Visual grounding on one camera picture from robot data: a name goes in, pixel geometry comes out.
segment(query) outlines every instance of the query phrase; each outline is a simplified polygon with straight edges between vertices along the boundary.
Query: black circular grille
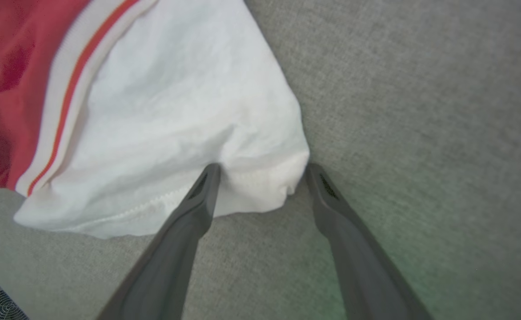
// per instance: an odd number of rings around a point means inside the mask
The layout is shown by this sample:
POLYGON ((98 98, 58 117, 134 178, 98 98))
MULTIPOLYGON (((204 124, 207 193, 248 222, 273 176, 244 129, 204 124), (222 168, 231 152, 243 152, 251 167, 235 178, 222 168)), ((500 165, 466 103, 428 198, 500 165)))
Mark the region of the black circular grille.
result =
POLYGON ((29 320, 23 311, 3 291, 0 291, 0 320, 29 320))

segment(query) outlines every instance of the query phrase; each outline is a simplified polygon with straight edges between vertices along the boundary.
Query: gray fabric surface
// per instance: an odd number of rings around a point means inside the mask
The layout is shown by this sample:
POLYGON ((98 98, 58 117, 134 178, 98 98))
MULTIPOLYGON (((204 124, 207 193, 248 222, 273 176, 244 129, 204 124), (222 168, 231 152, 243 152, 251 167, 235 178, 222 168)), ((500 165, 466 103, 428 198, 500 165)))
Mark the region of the gray fabric surface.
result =
MULTIPOLYGON (((250 0, 322 164, 441 320, 521 319, 521 0, 250 0)), ((149 237, 35 231, 0 191, 0 284, 34 320, 90 319, 149 237)), ((185 319, 343 319, 301 183, 216 219, 185 319)))

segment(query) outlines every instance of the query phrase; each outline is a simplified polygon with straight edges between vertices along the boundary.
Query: white fabric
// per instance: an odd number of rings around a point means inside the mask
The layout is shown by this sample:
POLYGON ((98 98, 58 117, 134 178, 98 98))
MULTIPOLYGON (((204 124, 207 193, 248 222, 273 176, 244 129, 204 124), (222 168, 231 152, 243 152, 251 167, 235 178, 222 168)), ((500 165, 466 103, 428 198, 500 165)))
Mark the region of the white fabric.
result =
POLYGON ((65 160, 18 223, 108 238, 161 227, 219 162, 215 216, 280 207, 309 157, 300 108, 241 0, 160 0, 92 83, 65 160))

